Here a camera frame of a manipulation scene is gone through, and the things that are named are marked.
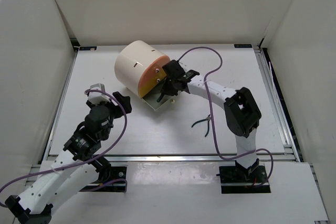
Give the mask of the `yellow drawer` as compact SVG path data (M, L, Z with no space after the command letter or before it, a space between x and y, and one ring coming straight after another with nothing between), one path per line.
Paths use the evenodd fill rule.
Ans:
M143 98L146 94L148 94L160 81L164 80L166 74L163 71L159 72L145 72L138 84L138 96Z

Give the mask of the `pink top drawer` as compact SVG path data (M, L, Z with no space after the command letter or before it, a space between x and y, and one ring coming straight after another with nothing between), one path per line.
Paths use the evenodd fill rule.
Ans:
M163 66L170 61L168 56L161 56L155 59L144 71L141 76L141 81L146 83L149 81L156 82L157 79L163 80L166 77L166 73L163 70Z

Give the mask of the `cream round drawer cabinet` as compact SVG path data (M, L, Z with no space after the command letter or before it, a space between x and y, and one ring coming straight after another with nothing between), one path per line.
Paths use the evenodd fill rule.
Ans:
M118 55L114 64L115 76L126 88L138 96L139 80L145 69L155 59L164 55L167 56L141 40L134 41Z

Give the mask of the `green handled pliers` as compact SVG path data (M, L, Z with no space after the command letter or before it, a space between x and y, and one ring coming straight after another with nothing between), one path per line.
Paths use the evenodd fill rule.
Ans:
M160 102L162 99L163 99L163 97L164 97L164 94L163 93L161 93L160 94L160 96L157 98L157 102Z

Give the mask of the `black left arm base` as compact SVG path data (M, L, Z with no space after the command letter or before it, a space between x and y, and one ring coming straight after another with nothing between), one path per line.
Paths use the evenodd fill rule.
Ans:
M127 165L111 164L98 179L81 192L125 193L127 191Z

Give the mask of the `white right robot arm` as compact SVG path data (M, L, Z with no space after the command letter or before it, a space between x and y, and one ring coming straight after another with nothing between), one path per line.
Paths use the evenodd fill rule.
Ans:
M214 103L224 110L227 126L236 139L236 177L242 182L253 178L259 166L256 132L261 111L251 91L245 87L239 90L227 88L209 81L207 76L195 70L185 71L177 60L171 60L162 69L166 73L162 97L184 91L207 99L210 105Z

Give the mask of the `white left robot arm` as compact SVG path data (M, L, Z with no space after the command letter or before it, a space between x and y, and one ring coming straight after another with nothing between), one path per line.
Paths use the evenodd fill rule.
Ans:
M36 181L24 192L9 196L5 207L19 223L50 223L57 209L76 193L86 192L91 183L96 191L114 183L127 185L114 175L111 164L96 152L109 138L113 121L131 113L131 98L119 92L108 94L98 89L86 91L90 108L84 121L64 144L49 170L36 173Z

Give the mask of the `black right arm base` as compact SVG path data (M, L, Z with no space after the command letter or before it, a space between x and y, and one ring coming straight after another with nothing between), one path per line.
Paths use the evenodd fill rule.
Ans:
M220 179L222 194L271 193L264 165L260 165L249 177L235 166L220 166L216 176Z

